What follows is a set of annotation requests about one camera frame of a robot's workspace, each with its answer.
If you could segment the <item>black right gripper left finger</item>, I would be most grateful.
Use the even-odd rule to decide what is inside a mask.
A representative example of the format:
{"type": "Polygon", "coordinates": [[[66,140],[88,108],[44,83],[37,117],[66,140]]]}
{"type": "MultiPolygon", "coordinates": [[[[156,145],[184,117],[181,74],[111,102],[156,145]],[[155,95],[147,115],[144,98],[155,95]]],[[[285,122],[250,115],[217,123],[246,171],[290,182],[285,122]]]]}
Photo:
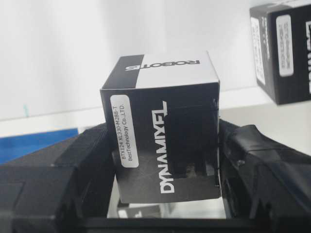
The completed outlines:
{"type": "Polygon", "coordinates": [[[2,164],[0,230],[69,233],[106,217],[114,176],[105,124],[2,164]]]}

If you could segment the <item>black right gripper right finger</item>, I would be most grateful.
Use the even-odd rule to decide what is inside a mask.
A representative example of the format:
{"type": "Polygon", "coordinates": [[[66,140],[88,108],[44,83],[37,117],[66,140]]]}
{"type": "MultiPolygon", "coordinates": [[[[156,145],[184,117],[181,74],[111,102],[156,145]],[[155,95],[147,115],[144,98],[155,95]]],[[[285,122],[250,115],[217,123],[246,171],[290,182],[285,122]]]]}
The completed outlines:
{"type": "Polygon", "coordinates": [[[311,158],[256,126],[221,120],[220,184],[227,218],[253,219],[274,233],[311,230],[311,158]]]}

